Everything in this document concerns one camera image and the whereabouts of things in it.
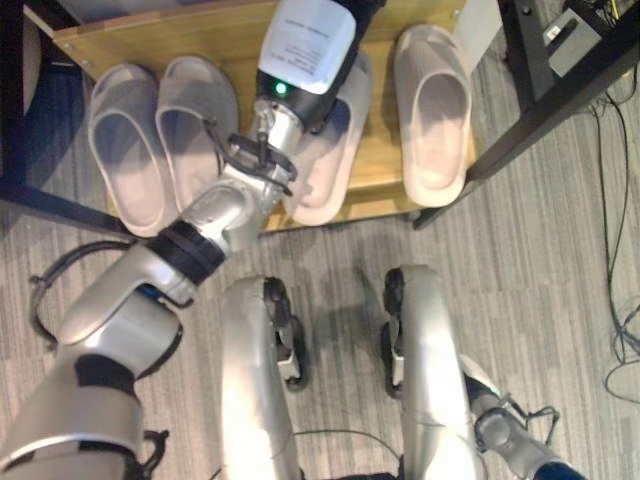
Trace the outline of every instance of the green led light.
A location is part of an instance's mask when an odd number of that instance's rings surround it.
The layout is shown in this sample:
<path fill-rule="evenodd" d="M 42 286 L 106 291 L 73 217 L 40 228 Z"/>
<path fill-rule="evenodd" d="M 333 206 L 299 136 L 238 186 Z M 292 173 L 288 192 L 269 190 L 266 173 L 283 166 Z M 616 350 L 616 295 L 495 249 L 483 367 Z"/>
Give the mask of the green led light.
<path fill-rule="evenodd" d="M 289 91 L 288 85 L 284 82 L 276 82 L 273 89 L 275 90 L 276 95 L 279 95 L 281 97 L 284 97 Z"/>

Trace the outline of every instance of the black bracket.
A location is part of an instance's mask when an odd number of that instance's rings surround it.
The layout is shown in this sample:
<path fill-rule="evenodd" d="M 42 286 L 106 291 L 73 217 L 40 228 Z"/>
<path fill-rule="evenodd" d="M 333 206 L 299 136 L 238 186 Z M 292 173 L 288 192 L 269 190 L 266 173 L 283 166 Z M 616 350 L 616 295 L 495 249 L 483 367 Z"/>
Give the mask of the black bracket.
<path fill-rule="evenodd" d="M 500 2 L 507 39 L 507 62 L 513 74 L 520 110 L 526 111 L 554 84 L 534 0 Z"/>

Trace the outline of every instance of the black metal frame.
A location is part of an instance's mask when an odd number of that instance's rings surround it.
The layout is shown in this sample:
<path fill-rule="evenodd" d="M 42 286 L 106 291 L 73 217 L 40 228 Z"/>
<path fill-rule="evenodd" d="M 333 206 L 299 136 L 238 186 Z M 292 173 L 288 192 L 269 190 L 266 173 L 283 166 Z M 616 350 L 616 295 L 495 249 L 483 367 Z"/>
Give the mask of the black metal frame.
<path fill-rule="evenodd" d="M 56 28 L 69 25 L 70 17 L 51 1 L 0 2 L 0 131 L 2 152 L 0 170 L 0 209 L 27 213 L 46 220 L 120 237 L 133 237 L 119 218 L 79 203 L 41 192 L 26 184 L 22 92 L 23 5 L 52 22 Z"/>
<path fill-rule="evenodd" d="M 524 8 L 529 9 L 528 15 L 523 15 Z M 507 61 L 514 69 L 521 116 L 469 168 L 467 183 L 460 197 L 446 207 L 422 210 L 413 222 L 416 230 L 429 225 L 469 195 L 576 111 L 588 105 L 640 61 L 638 2 L 567 75 L 554 81 L 551 86 L 548 83 L 551 70 L 533 4 L 526 0 L 508 0 L 501 5 L 501 14 L 507 39 Z"/>
<path fill-rule="evenodd" d="M 52 1 L 31 0 L 28 3 L 45 17 L 52 14 L 56 18 L 56 27 L 59 27 L 59 22 L 68 22 L 68 18 L 50 8 Z M 102 233 L 131 237 L 132 234 L 116 217 L 26 185 L 22 143 L 22 8 L 22 1 L 0 2 L 0 57 L 3 59 L 0 70 L 0 208 Z M 422 210 L 413 222 L 415 229 L 424 228 L 466 197 L 579 108 L 587 105 L 640 60 L 637 2 L 578 65 L 558 80 L 554 80 L 549 67 L 533 1 L 500 0 L 500 11 L 507 39 L 507 60 L 515 79 L 521 117 L 471 166 L 467 172 L 467 184 L 458 200 L 446 207 Z"/>

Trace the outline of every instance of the white label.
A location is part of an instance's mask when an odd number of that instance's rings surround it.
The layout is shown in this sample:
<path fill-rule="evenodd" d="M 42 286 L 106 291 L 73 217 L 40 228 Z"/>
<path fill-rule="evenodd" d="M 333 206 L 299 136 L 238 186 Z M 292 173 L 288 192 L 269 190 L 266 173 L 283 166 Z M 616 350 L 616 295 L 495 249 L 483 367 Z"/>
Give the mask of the white label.
<path fill-rule="evenodd" d="M 561 31 L 562 31 L 562 29 L 559 26 L 554 25 L 547 32 L 547 38 L 549 40 L 553 41 Z"/>
<path fill-rule="evenodd" d="M 355 20 L 332 0 L 281 0 L 265 36 L 259 68 L 291 85 L 325 93 L 355 36 Z"/>

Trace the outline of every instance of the metal rod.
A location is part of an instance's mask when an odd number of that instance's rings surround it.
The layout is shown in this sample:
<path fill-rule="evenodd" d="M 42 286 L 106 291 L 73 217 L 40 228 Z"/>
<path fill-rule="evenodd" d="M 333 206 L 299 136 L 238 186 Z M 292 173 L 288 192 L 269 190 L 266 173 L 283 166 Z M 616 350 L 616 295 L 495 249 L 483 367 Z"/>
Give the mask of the metal rod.
<path fill-rule="evenodd" d="M 26 213 L 118 237 L 135 238 L 119 218 L 5 179 L 0 179 L 0 210 Z"/>

